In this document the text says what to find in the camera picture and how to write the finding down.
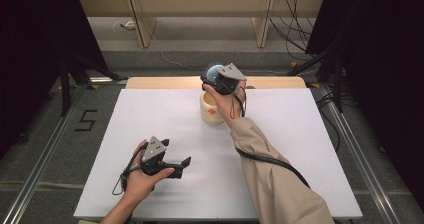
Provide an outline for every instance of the white table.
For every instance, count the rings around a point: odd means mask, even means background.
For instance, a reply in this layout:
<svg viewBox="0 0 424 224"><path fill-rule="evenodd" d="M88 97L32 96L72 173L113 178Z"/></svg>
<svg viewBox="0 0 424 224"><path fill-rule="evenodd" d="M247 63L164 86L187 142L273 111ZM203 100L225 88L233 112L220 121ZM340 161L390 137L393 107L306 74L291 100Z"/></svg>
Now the white table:
<svg viewBox="0 0 424 224"><path fill-rule="evenodd" d="M251 220L256 214L225 124L202 121L201 90L122 90L75 217L98 220L117 203L112 190L142 139L170 139L164 161L191 156L182 179L166 179L134 211L139 220ZM247 116L320 194L334 218L362 213L309 89L247 90Z"/></svg>

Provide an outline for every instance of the person's left hand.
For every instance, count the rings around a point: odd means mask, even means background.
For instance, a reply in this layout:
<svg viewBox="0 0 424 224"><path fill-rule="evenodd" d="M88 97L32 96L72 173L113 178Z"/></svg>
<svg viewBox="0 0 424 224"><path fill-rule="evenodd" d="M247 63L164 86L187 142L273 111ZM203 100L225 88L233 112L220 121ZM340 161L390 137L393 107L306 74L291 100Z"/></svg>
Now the person's left hand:
<svg viewBox="0 0 424 224"><path fill-rule="evenodd" d="M135 149L134 153L144 145L147 141L143 140ZM140 163L142 158L142 153L138 153L134 159L133 164ZM138 169L132 171L128 178L127 189L125 190L123 199L127 199L130 203L138 205L142 200L144 200L149 193L152 191L153 186L159 181L165 179L174 172L174 168L166 168L157 173L156 175L149 176L145 174L142 170Z"/></svg>

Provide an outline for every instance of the beige sleeve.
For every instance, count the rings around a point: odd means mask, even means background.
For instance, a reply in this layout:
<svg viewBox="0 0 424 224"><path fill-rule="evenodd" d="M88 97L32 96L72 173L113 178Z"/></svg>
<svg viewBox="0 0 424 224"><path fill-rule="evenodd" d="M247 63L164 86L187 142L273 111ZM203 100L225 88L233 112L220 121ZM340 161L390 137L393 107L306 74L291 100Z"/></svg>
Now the beige sleeve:
<svg viewBox="0 0 424 224"><path fill-rule="evenodd" d="M250 118L235 120L231 137L234 145L244 152L289 163ZM305 186L293 172L244 157L241 157L241 163L261 224L334 223L324 199Z"/></svg>

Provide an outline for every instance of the cup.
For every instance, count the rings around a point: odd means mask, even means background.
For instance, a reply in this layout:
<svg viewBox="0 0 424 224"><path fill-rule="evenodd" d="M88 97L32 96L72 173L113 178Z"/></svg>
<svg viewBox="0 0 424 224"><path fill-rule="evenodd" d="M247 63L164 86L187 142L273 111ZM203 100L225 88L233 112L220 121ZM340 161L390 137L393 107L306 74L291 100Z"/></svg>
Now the cup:
<svg viewBox="0 0 424 224"><path fill-rule="evenodd" d="M212 125L224 122L224 118L216 106L215 99L207 92L203 92L200 96L200 115L206 123Z"/></svg>

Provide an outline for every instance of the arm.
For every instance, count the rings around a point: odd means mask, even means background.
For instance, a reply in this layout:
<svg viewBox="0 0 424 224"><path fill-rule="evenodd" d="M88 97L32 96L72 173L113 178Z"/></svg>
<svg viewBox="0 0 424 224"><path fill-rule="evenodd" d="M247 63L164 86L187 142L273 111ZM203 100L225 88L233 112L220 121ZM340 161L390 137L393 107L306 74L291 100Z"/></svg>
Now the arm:
<svg viewBox="0 0 424 224"><path fill-rule="evenodd" d="M137 150L147 141L142 141ZM134 163L140 163L142 154L138 153L134 159ZM106 215L106 217L100 222L102 224L108 223L124 223L130 216L134 209L143 201L152 190L153 186L159 181L165 179L174 172L173 168L163 169L154 176L144 174L143 171L135 170L132 171L128 177L127 189L124 192L121 200L116 206Z"/></svg>
<svg viewBox="0 0 424 224"><path fill-rule="evenodd" d="M289 163L266 139L250 118L240 117L241 107L234 105L231 95L222 96L212 87L205 90L215 99L218 110L231 129L235 147L240 150ZM244 101L245 93L238 97ZM241 157L250 197L261 224L268 223L334 223L328 207L318 194L305 186L291 171L273 164Z"/></svg>

